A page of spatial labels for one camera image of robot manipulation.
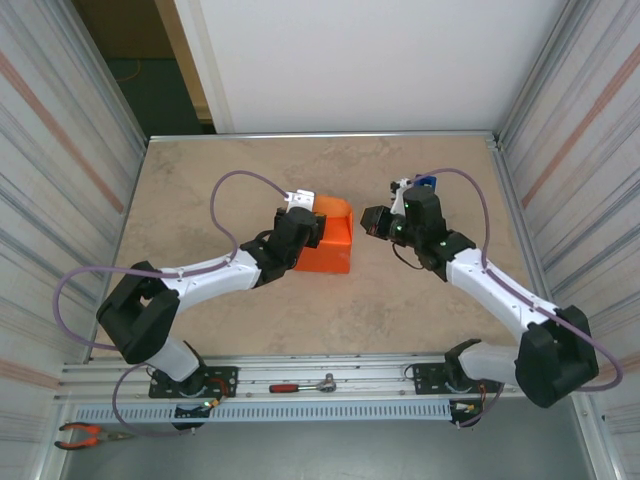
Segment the orange handled pliers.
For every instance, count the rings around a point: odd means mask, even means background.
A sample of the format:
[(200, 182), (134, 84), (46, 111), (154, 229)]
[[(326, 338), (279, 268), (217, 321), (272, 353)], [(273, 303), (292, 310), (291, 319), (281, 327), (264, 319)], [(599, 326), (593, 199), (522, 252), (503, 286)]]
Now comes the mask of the orange handled pliers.
[(54, 446), (63, 451), (78, 451), (98, 446), (101, 443), (126, 440), (132, 438), (131, 434), (123, 432), (106, 431), (98, 425), (83, 422), (66, 423), (59, 427), (60, 432), (80, 432), (84, 437), (75, 442), (55, 441)]

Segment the white door frame post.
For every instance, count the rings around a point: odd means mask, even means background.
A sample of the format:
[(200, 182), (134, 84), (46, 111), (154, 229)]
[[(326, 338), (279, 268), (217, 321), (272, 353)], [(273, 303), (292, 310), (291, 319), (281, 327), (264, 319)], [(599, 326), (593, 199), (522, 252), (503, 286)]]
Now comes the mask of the white door frame post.
[(204, 0), (174, 0), (218, 134), (235, 134), (228, 99), (204, 14)]

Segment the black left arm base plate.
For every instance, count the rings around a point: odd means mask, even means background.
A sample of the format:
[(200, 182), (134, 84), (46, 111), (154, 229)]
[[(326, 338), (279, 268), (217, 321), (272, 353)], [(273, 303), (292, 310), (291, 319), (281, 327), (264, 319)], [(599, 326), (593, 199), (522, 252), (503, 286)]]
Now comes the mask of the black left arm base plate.
[(162, 371), (151, 375), (148, 395), (152, 399), (188, 399), (235, 397), (239, 369), (233, 366), (200, 366), (178, 382)]

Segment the red handled ratchet wrench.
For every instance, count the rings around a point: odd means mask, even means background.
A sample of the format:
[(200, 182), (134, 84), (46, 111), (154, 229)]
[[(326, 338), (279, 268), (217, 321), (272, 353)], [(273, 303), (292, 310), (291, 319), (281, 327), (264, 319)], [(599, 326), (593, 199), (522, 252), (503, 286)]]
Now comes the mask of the red handled ratchet wrench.
[(331, 373), (327, 373), (325, 378), (316, 384), (299, 384), (299, 383), (284, 383), (284, 384), (272, 384), (269, 386), (269, 392), (271, 394), (288, 394), (299, 393), (303, 391), (317, 391), (321, 393), (332, 393), (336, 391), (336, 383), (334, 376)]

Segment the orange wrapping paper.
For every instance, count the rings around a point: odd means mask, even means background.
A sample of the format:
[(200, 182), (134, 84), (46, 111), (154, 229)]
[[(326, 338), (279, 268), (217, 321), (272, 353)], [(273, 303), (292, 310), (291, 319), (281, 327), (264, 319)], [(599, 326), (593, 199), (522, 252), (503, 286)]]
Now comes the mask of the orange wrapping paper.
[(353, 210), (344, 199), (317, 195), (312, 211), (326, 217), (323, 238), (316, 248), (305, 247), (296, 271), (347, 274), (351, 267)]

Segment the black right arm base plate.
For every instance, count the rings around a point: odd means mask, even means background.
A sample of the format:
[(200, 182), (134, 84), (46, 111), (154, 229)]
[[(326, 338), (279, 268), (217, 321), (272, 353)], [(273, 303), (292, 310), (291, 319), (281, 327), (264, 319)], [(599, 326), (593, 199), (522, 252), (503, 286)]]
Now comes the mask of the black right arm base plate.
[(408, 367), (408, 378), (413, 381), (417, 395), (496, 393), (500, 384), (488, 380), (463, 380), (454, 385), (443, 363), (414, 363)]

